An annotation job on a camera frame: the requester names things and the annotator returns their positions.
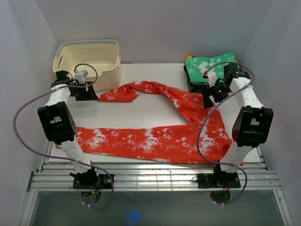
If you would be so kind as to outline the red white tie-dye trousers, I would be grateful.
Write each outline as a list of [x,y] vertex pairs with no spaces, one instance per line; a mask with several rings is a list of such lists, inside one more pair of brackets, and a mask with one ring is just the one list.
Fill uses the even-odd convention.
[[101,102],[133,102],[141,93],[166,96],[186,124],[145,129],[77,129],[77,141],[86,153],[160,161],[206,164],[219,161],[232,139],[219,111],[203,107],[203,97],[155,81],[131,82],[99,96]]

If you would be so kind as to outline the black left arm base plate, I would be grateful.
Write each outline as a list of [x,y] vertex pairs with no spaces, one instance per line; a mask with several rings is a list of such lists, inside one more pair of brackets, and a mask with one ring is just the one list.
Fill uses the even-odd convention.
[[74,179],[72,188],[73,189],[112,189],[112,182],[114,181],[114,174],[110,174],[112,179],[107,174],[99,174],[99,183],[96,186],[87,186],[83,185],[80,182],[78,182],[76,179]]

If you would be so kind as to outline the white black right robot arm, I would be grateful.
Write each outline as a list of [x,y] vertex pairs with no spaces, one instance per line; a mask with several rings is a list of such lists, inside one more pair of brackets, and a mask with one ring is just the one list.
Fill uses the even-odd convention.
[[242,71],[240,63],[224,62],[223,65],[221,79],[212,66],[204,72],[203,78],[208,81],[202,90],[204,108],[217,109],[210,97],[218,106],[235,97],[240,111],[233,124],[230,148],[215,164],[212,174],[197,175],[199,188],[239,188],[238,168],[251,150],[266,142],[274,115],[273,110],[264,107],[257,98],[252,87],[255,76],[251,70]]

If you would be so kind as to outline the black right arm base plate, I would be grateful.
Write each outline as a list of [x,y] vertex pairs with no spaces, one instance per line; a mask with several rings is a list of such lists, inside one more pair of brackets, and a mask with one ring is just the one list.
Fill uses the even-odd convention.
[[214,174],[197,174],[198,188],[240,188],[241,183],[237,173],[226,173],[218,176]]

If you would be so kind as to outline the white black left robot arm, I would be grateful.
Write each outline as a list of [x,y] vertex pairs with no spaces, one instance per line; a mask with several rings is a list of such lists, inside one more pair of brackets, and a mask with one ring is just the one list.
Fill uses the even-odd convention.
[[86,70],[75,71],[74,79],[67,71],[57,71],[56,80],[51,84],[51,95],[44,107],[38,109],[38,116],[48,141],[54,142],[71,159],[75,173],[71,176],[80,185],[95,188],[99,185],[100,177],[91,161],[85,157],[76,139],[77,128],[67,107],[69,97],[77,101],[97,100],[92,82],[85,81]]

